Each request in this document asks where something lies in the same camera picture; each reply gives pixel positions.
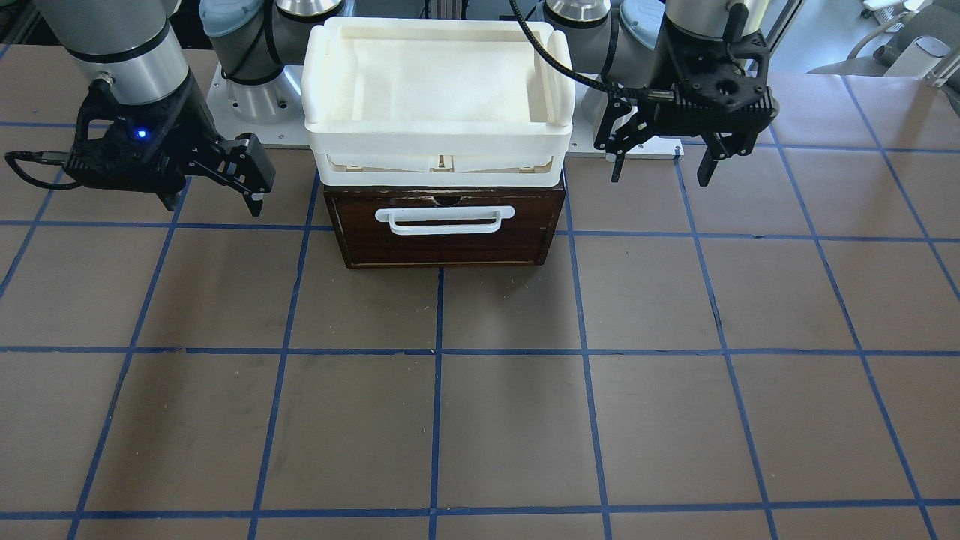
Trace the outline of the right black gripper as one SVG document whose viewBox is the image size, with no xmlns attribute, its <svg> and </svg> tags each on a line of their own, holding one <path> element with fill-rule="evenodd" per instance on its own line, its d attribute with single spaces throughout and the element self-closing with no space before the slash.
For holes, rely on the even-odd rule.
<svg viewBox="0 0 960 540">
<path fill-rule="evenodd" d="M 258 218 L 277 177 L 277 169 L 260 138 L 256 133 L 241 133 L 233 140 L 223 139 L 216 132 L 194 74 L 187 72 L 182 83 L 188 85 L 185 102 L 165 139 L 164 149 L 175 158 L 185 178 L 206 177 L 233 189 L 241 194 L 250 214 Z M 188 188 L 183 187 L 178 192 L 158 193 L 157 198 L 166 211 L 175 212 L 186 194 Z"/>
</svg>

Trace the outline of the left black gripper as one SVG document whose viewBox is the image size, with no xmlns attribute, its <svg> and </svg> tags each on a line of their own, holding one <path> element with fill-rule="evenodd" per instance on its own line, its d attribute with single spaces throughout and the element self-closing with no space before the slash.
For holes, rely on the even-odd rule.
<svg viewBox="0 0 960 540">
<path fill-rule="evenodd" d="M 702 38 L 661 30 L 651 88 L 605 86 L 594 148 L 613 163 L 619 182 L 628 151 L 652 137 L 700 137 L 706 145 L 697 171 L 707 187 L 717 165 L 740 151 L 740 39 Z"/>
</svg>

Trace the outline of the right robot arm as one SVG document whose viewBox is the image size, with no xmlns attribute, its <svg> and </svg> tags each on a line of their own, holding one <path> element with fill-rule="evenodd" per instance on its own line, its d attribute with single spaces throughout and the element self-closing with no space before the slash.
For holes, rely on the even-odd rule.
<svg viewBox="0 0 960 540">
<path fill-rule="evenodd" d="M 89 81 L 68 151 L 8 151 L 24 182 L 154 194 L 168 211 L 188 176 L 240 194 L 257 218 L 275 171 L 255 133 L 226 138 L 214 123 L 170 17 L 175 1 L 37 1 L 35 7 Z M 233 116 L 278 125 L 302 113 L 292 68 L 309 35 L 353 1 L 202 1 L 199 17 L 220 62 Z"/>
</svg>

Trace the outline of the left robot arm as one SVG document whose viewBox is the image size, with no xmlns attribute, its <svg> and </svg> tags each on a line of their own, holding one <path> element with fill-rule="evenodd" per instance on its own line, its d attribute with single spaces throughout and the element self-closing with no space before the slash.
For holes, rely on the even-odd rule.
<svg viewBox="0 0 960 540">
<path fill-rule="evenodd" d="M 532 19 L 566 36 L 571 69 L 591 79 L 576 119 L 613 161 L 655 137 L 706 144 L 698 181 L 748 156 L 779 104 L 768 85 L 765 1 L 541 1 Z"/>
</svg>

